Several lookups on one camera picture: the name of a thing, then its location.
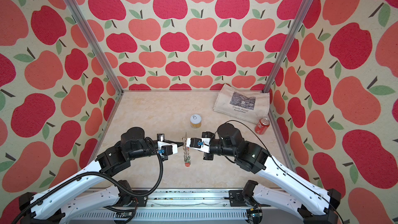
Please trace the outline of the metal car-shaped key holder plate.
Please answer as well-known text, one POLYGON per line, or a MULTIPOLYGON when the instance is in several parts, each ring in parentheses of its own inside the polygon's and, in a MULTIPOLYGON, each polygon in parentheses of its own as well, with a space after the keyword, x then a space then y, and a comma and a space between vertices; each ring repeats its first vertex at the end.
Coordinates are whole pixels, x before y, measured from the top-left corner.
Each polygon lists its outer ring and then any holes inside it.
POLYGON ((185 133, 184 137, 182 138, 183 141, 183 157, 184 157, 184 164, 186 167, 191 165, 191 157, 189 154, 189 147, 188 147, 188 138, 187 133, 185 133))

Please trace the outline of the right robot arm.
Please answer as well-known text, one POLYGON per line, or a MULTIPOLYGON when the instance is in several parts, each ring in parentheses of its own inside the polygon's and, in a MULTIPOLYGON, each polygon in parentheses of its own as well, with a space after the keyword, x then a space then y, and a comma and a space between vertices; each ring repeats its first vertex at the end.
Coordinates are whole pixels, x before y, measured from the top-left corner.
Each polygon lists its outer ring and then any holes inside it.
POLYGON ((203 152, 204 160, 214 155, 232 157, 244 171, 263 177, 280 190, 267 188, 249 180, 242 195, 253 207, 269 205, 287 212, 305 224, 338 224, 343 219, 337 208, 341 193, 336 189, 318 187, 279 162, 267 148, 245 140, 239 129, 229 122, 220 125, 216 133, 203 132, 201 138, 188 138, 187 145, 203 152))

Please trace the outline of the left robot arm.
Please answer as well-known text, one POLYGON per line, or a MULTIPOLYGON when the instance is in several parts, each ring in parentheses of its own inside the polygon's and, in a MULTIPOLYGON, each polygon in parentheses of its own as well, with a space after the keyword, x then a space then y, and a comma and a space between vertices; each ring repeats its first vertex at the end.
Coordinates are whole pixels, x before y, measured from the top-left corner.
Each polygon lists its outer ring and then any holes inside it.
POLYGON ((133 198, 145 198, 159 187, 164 174, 164 161, 177 154, 183 142, 166 140, 158 134, 156 140, 145 136, 141 127, 132 127, 121 135, 120 141, 106 149, 81 171, 68 179, 38 194, 25 193, 19 200, 20 213, 12 221, 14 224, 55 224, 66 221, 67 203, 92 186, 107 180, 116 187, 116 198, 127 195, 133 198), (131 161, 156 156, 159 162, 159 176, 155 185, 142 193, 134 192, 113 177, 127 169, 131 161))

